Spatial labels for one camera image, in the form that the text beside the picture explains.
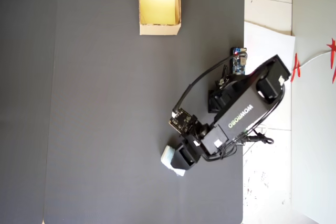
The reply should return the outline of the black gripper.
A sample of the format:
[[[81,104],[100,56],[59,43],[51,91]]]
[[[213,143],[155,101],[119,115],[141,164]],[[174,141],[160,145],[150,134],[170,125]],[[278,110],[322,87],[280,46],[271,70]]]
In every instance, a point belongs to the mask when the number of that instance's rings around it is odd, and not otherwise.
[[[202,157],[209,162],[208,152],[202,143],[209,132],[209,125],[202,123],[184,123],[183,135],[175,137],[175,149],[170,162],[175,169],[189,170]]]

